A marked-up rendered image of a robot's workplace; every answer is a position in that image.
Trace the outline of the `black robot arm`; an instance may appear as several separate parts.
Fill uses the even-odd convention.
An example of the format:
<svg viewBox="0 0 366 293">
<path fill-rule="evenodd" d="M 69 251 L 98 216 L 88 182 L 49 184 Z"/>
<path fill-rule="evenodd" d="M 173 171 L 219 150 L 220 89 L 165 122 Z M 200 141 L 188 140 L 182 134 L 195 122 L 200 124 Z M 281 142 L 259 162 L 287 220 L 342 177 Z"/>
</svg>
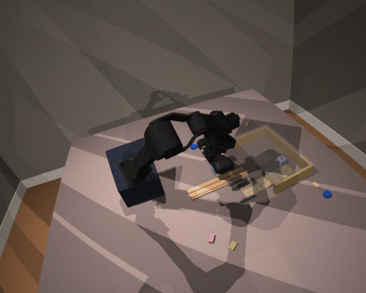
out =
<svg viewBox="0 0 366 293">
<path fill-rule="evenodd" d="M 149 123 L 146 128 L 145 145 L 137 155 L 128 155 L 118 165 L 128 187 L 143 181 L 152 171 L 151 164 L 163 158 L 169 159 L 186 151 L 198 136 L 204 134 L 206 142 L 217 142 L 220 138 L 223 153 L 234 148 L 236 140 L 229 135 L 240 125 L 238 114 L 214 110 L 209 115 L 199 111 L 190 114 L 170 113 Z M 183 147 L 171 121 L 187 122 L 194 135 L 187 146 Z"/>
</svg>

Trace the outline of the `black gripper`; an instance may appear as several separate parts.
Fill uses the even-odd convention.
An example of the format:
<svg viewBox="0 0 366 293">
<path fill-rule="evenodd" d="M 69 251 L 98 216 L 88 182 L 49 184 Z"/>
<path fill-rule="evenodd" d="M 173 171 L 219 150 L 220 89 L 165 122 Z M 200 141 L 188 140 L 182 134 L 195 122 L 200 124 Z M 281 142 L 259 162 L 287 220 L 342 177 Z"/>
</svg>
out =
<svg viewBox="0 0 366 293">
<path fill-rule="evenodd" d="M 221 155 L 223 153 L 221 144 L 223 140 L 220 138 L 217 142 L 206 142 L 203 139 L 197 141 L 197 146 L 201 150 L 203 146 L 203 155 L 208 160 L 209 164 L 213 167 L 214 171 L 218 174 L 222 174 L 234 168 L 234 163 L 230 158 Z"/>
</svg>

